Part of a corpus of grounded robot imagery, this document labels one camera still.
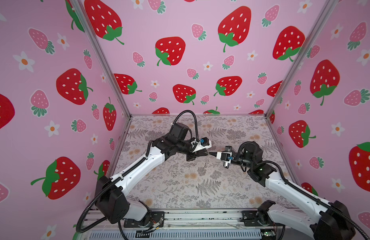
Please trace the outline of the aluminium corner post right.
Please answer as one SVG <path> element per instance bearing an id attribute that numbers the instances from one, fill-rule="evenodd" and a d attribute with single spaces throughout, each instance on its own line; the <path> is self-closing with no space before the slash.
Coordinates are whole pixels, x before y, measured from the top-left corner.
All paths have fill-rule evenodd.
<path id="1" fill-rule="evenodd" d="M 299 70 L 300 64 L 306 58 L 306 54 L 310 49 L 311 45 L 315 42 L 317 37 L 319 36 L 320 32 L 322 31 L 323 27 L 325 26 L 326 22 L 330 18 L 332 12 L 334 11 L 338 1 L 335 0 L 328 0 L 325 2 L 320 14 L 318 15 L 316 21 L 314 22 L 309 34 L 306 37 L 306 40 L 302 46 L 302 49 L 299 51 L 297 57 L 294 59 L 290 69 L 288 70 L 286 76 L 283 79 L 283 82 L 276 94 L 276 97 L 272 101 L 267 113 L 265 114 L 266 120 L 270 120 L 270 116 L 272 112 L 276 109 L 281 97 L 288 89 L 290 82 L 293 80 L 294 76 Z"/>

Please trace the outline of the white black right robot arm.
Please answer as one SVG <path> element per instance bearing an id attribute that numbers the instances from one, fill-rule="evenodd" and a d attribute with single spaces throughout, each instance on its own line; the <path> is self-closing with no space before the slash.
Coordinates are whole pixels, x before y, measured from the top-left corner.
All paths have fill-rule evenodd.
<path id="1" fill-rule="evenodd" d="M 273 201 L 266 201 L 258 208 L 259 222 L 282 224 L 315 240 L 351 240 L 356 235 L 355 223 L 347 207 L 339 201 L 322 199 L 286 179 L 281 167 L 263 160 L 263 150 L 256 142 L 245 142 L 237 152 L 226 147 L 223 152 L 211 152 L 226 165 L 237 165 L 252 180 L 280 194 L 299 208 L 283 209 Z"/>

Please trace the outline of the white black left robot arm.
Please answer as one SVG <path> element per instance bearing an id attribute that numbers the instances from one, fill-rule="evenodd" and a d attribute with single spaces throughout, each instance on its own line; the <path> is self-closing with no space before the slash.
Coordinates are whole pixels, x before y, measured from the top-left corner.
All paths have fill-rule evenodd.
<path id="1" fill-rule="evenodd" d="M 208 154 L 212 141 L 207 137 L 186 140 L 189 131 L 189 127 L 184 124 L 174 124 L 169 133 L 150 142 L 147 152 L 128 168 L 110 178 L 99 178 L 95 190 L 99 198 L 94 204 L 106 220 L 115 224 L 130 219 L 147 225 L 151 216 L 148 207 L 140 202 L 129 202 L 126 197 L 140 180 L 171 156 L 184 154 L 190 162 Z"/>

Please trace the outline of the aluminium corner post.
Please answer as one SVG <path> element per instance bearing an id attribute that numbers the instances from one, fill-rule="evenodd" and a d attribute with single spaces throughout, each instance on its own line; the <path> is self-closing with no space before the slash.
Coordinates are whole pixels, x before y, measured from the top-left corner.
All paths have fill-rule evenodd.
<path id="1" fill-rule="evenodd" d="M 130 111 L 123 99 L 123 96 L 122 96 L 122 93 L 121 93 L 121 90 L 119 89 L 119 86 L 117 84 L 117 81 L 113 75 L 113 72 L 108 64 L 108 61 L 104 55 L 104 52 L 98 42 L 98 39 L 97 39 L 97 36 L 95 34 L 95 32 L 93 31 L 93 28 L 90 24 L 90 21 L 89 21 L 89 18 L 84 10 L 84 5 L 83 5 L 83 2 L 82 1 L 71 1 L 72 5 L 74 6 L 75 8 L 75 11 L 76 11 L 76 14 L 85 30 L 85 33 L 93 47 L 93 50 L 95 51 L 95 54 L 98 58 L 98 61 L 103 69 L 103 72 L 105 73 L 108 81 L 109 81 L 109 84 L 125 114 L 125 117 L 130 120 L 131 119 L 131 114 L 130 114 Z"/>
<path id="2" fill-rule="evenodd" d="M 294 76 L 299 70 L 300 64 L 306 58 L 306 54 L 310 49 L 311 45 L 315 42 L 317 37 L 319 36 L 320 32 L 322 31 L 323 27 L 325 26 L 326 22 L 330 18 L 332 12 L 334 11 L 338 1 L 335 0 L 328 0 L 325 2 L 320 14 L 318 15 L 316 21 L 314 22 L 309 34 L 306 37 L 306 40 L 302 46 L 302 49 L 299 51 L 297 57 L 294 59 L 290 69 L 288 70 L 286 76 L 283 79 L 283 82 L 276 94 L 276 97 L 272 101 L 267 113 L 265 114 L 266 120 L 270 120 L 270 116 L 272 112 L 276 109 L 281 97 L 288 89 L 290 82 L 293 80 Z"/>

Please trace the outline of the aluminium corner post left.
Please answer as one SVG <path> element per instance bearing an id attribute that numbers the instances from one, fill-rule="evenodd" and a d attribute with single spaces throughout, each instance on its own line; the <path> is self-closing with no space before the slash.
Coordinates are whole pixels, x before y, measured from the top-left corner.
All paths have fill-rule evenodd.
<path id="1" fill-rule="evenodd" d="M 93 50 L 95 51 L 95 54 L 98 58 L 98 61 L 103 69 L 103 72 L 105 73 L 108 81 L 109 81 L 109 84 L 125 114 L 125 117 L 130 120 L 131 119 L 131 114 L 130 114 L 130 111 L 123 99 L 123 96 L 122 96 L 122 93 L 121 93 L 121 90 L 119 89 L 119 86 L 117 84 L 117 81 L 113 75 L 113 72 L 108 64 L 108 61 L 104 55 L 104 52 L 98 42 L 98 39 L 97 39 L 97 36 L 95 34 L 95 32 L 93 31 L 93 28 L 90 24 L 90 21 L 89 21 L 89 18 L 84 10 L 84 5 L 83 5 L 83 2 L 82 1 L 71 1 L 72 5 L 74 6 L 75 8 L 75 11 L 76 11 L 76 14 L 85 30 L 85 33 L 93 47 Z"/>

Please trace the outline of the aluminium front rail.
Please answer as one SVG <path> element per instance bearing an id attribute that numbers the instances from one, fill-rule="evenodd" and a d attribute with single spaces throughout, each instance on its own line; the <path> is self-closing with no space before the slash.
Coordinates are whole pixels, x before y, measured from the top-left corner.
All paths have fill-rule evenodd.
<path id="1" fill-rule="evenodd" d="M 168 226 L 171 222 L 177 221 L 184 225 L 227 225 L 233 221 L 242 222 L 246 227 L 271 227 L 286 226 L 293 228 L 305 235 L 312 236 L 311 225 L 318 224 L 326 207 L 311 201 L 306 201 L 306 206 L 300 207 L 299 211 L 290 210 L 275 204 L 265 202 L 257 210 L 183 210 L 179 212 L 163 211 L 153 212 L 142 203 L 131 203 L 126 208 L 115 211 L 103 212 L 103 218 L 97 220 L 89 226 L 84 227 L 83 222 L 90 209 L 86 209 L 80 216 L 76 224 L 76 232 L 81 234 L 89 231 L 98 224 L 109 221 L 117 224 L 122 220 L 130 223 L 133 227 L 151 227 L 158 223 L 159 227 Z"/>

